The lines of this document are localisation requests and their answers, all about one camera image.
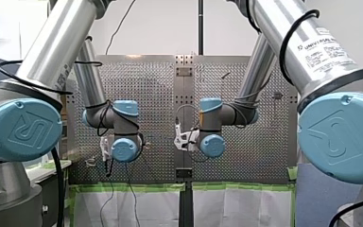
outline blue robot logo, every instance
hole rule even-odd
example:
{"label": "blue robot logo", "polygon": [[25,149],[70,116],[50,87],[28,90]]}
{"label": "blue robot logo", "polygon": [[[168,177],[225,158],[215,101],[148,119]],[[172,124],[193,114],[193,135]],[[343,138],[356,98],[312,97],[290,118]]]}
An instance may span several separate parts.
{"label": "blue robot logo", "polygon": [[330,165],[363,154],[363,138],[357,132],[344,111],[327,116],[307,130]]}
{"label": "blue robot logo", "polygon": [[15,124],[9,141],[30,148],[42,148],[53,122],[34,113],[22,113]]}

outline white wall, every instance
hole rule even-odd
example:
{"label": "white wall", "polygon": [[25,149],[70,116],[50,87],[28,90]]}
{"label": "white wall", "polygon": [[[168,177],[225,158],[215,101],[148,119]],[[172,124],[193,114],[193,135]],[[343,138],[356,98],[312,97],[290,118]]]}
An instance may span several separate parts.
{"label": "white wall", "polygon": [[[131,0],[112,2],[90,31],[96,54],[105,54]],[[250,55],[256,33],[234,3],[204,0],[205,55]],[[137,0],[109,54],[198,53],[198,0]]]}
{"label": "white wall", "polygon": [[23,59],[47,18],[46,0],[0,0],[0,59]]}
{"label": "white wall", "polygon": [[[131,0],[112,2],[90,34],[104,54],[111,34]],[[257,35],[234,3],[204,0],[205,55],[250,55]],[[363,0],[307,0],[320,20],[358,64],[363,65]],[[198,0],[137,0],[109,54],[190,54],[198,52]]]}
{"label": "white wall", "polygon": [[363,66],[363,0],[306,0],[349,55]]}

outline vertical metal rail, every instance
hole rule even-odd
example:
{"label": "vertical metal rail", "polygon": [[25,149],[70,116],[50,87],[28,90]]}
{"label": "vertical metal rail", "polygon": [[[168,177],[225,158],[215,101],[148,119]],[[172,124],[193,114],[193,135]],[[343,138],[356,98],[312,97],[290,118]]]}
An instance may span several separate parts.
{"label": "vertical metal rail", "polygon": [[199,0],[199,55],[204,55],[204,0]]}

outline green tape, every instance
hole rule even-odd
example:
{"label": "green tape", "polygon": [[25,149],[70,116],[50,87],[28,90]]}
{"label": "green tape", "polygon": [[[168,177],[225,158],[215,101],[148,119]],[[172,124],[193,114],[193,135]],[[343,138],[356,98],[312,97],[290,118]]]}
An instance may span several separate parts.
{"label": "green tape", "polygon": [[297,188],[296,188],[296,186],[294,186],[293,190],[291,192],[291,212],[290,212],[291,227],[296,226],[296,195],[297,195]]}
{"label": "green tape", "polygon": [[[132,184],[134,192],[178,192],[185,190],[184,183],[164,183],[164,184]],[[70,213],[70,227],[75,224],[75,200],[77,193],[90,192],[131,192],[130,186],[127,183],[97,183],[97,184],[75,184],[69,186],[68,203]]]}
{"label": "green tape", "polygon": [[[132,184],[134,192],[171,192],[183,191],[184,183],[165,183],[165,184]],[[70,185],[70,190],[77,193],[83,192],[130,192],[130,186],[127,183],[97,183]]]}
{"label": "green tape", "polygon": [[193,183],[195,191],[246,189],[257,191],[293,191],[295,184],[261,184],[261,183]]}
{"label": "green tape", "polygon": [[[63,166],[64,164],[70,164],[71,161],[69,160],[60,160],[60,165]],[[55,163],[52,161],[52,162],[49,162],[49,163],[45,163],[43,164],[42,168],[55,168]]]}
{"label": "green tape", "polygon": [[290,179],[290,181],[295,181],[297,180],[297,171],[299,169],[296,166],[291,166],[287,168],[287,172],[288,172],[288,178]]}
{"label": "green tape", "polygon": [[70,216],[70,227],[75,226],[75,203],[76,203],[76,191],[70,190],[69,188],[69,216]]}

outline label sticker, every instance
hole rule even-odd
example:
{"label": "label sticker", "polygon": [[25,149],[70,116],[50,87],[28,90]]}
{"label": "label sticker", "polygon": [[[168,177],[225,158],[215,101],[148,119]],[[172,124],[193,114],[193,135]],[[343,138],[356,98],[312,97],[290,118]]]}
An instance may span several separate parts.
{"label": "label sticker", "polygon": [[316,30],[319,33],[319,35],[330,35],[331,34],[331,32],[328,29],[326,29],[325,27],[317,27]]}
{"label": "label sticker", "polygon": [[320,35],[297,46],[307,68],[314,73],[324,73],[336,65],[352,64],[343,47],[331,35]]}
{"label": "label sticker", "polygon": [[65,64],[63,69],[60,72],[57,82],[55,83],[55,87],[57,90],[63,90],[64,84],[66,84],[66,80],[70,74],[70,67],[69,65]]}

